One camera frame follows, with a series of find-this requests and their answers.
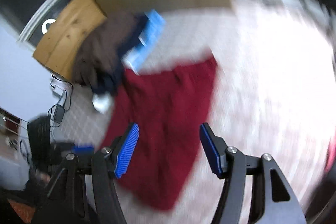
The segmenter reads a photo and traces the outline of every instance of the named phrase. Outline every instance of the maroon fabric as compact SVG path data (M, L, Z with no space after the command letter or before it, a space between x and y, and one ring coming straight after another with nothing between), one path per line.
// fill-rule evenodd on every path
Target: maroon fabric
M144 203L172 209L200 148L199 126L206 121L217 63L178 66L156 75L126 70L101 147L139 125L139 140L118 182Z

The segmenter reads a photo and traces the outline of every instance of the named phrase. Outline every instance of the silver screw head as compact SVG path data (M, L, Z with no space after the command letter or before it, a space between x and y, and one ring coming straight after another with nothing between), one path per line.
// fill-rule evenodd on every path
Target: silver screw head
M103 154L108 154L108 153L111 152L111 148L109 148L109 147L103 147L103 148L101 149L101 152L102 152Z
M233 154L237 153L237 148L235 148L234 146L229 146L229 147L227 148L227 150L228 150L230 153L233 153Z
M66 157L65 157L67 160L73 160L75 158L75 155L73 153L70 153L68 154Z
M268 154L268 153L263 154L262 157L263 157L265 160L271 160L271 159L272 159L272 156L271 156L270 154Z

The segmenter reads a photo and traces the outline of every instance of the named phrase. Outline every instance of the light blue cloth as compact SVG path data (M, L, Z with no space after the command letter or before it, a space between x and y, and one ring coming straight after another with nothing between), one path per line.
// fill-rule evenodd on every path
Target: light blue cloth
M141 44L132 48L124 57L123 63L126 67L137 73L150 52L154 49L166 24L162 16L155 10L145 13L148 22L145 29L139 36Z

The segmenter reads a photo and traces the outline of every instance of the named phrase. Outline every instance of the ribbed blue pad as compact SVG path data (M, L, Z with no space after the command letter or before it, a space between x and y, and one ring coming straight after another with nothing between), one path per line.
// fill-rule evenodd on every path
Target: ribbed blue pad
M221 159L219 157L219 153L212 142L208 131L206 130L204 125L201 125L199 130L199 138L201 139L201 143L204 149L204 152L207 156L210 168L212 173L219 175L223 173L221 168Z
M117 156L117 166L115 167L115 177L120 179L126 173L128 164L132 158L134 148L139 138L139 126L135 123L128 132L127 138L123 143Z

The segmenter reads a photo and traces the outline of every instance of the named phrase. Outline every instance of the white wall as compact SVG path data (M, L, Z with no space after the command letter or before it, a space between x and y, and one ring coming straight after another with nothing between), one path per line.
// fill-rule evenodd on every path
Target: white wall
M0 23L0 107L26 121L45 114L58 99L50 72Z

